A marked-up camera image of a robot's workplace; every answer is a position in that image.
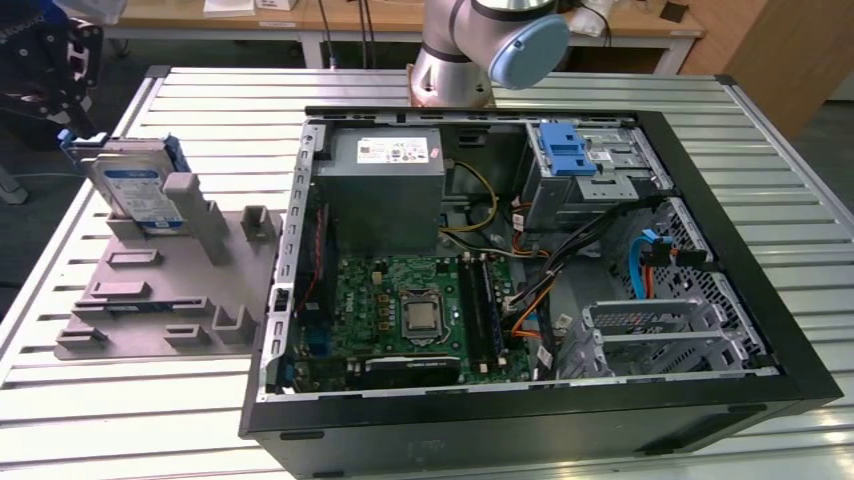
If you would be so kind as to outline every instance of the cpu socket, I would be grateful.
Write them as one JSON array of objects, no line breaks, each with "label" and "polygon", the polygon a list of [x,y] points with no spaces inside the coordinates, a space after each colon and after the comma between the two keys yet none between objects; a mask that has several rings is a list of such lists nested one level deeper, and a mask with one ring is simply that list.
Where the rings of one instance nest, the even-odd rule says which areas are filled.
[{"label": "cpu socket", "polygon": [[442,338],[445,327],[442,294],[435,290],[403,290],[403,338],[414,345],[430,345]]}]

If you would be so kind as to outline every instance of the ribbed metal surface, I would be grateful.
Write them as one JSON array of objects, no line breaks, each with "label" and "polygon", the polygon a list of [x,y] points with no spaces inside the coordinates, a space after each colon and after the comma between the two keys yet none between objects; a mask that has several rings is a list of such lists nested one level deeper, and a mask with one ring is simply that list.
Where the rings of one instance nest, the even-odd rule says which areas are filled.
[{"label": "ribbed metal surface", "polygon": [[[127,119],[128,136],[182,138],[202,189],[223,210],[286,208],[306,105],[407,104],[402,72],[176,68],[147,85],[155,90]],[[638,479],[854,476],[853,230],[804,165],[710,78],[555,75],[522,92],[498,89],[497,100],[665,112],[846,398],[687,457],[539,465],[482,478],[605,478],[615,468]],[[107,243],[107,212],[87,183],[0,328],[0,336],[15,332],[0,361],[4,478],[283,478],[264,451],[236,436],[248,358],[54,358]]]}]

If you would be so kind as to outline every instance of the ram slot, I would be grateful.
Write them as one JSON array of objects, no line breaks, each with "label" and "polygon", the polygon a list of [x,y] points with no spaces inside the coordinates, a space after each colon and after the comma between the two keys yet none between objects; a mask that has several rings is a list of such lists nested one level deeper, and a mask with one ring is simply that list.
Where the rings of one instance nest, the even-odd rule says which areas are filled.
[{"label": "ram slot", "polygon": [[487,373],[489,365],[505,364],[501,357],[501,318],[489,265],[478,258],[462,258],[458,271],[469,361],[477,371]]}]

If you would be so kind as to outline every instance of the desk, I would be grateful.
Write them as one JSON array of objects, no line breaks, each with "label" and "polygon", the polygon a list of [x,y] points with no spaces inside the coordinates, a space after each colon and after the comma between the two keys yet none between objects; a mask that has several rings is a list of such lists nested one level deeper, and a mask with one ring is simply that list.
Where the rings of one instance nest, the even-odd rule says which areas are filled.
[{"label": "desk", "polygon": [[[406,0],[370,0],[377,40],[421,43],[423,11]],[[621,2],[609,19],[615,47],[663,49],[657,74],[677,74],[705,29],[691,15],[682,23],[662,20],[663,0],[649,0],[647,13],[634,0]],[[131,0],[118,25],[107,27],[110,38],[296,40],[303,44],[306,66],[323,68],[323,19],[318,0],[300,0],[291,11],[258,10],[256,15],[204,18],[203,0]],[[346,0],[325,0],[334,41],[361,41],[359,9]],[[599,47],[603,38],[574,35],[573,46]]]},{"label": "desk", "polygon": [[[741,479],[757,472],[850,478],[854,220],[741,90],[711,77],[553,74],[529,90],[497,88],[495,99],[509,108],[663,112],[846,397],[693,455],[515,467],[474,478],[607,480],[614,471],[623,480]],[[406,106],[406,73],[174,68],[144,80],[115,134],[174,133],[223,211],[246,205],[284,211],[303,109],[354,103]],[[86,182],[0,324],[3,478],[287,479],[258,444],[238,438],[248,356],[54,357],[107,245],[108,211]]]}]

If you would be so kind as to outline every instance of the power supply label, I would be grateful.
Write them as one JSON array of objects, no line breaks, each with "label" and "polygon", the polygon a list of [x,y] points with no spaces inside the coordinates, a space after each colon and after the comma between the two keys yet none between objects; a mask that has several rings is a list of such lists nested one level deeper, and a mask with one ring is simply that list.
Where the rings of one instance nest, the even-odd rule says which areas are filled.
[{"label": "power supply label", "polygon": [[425,137],[371,137],[359,140],[357,163],[430,163]]}]

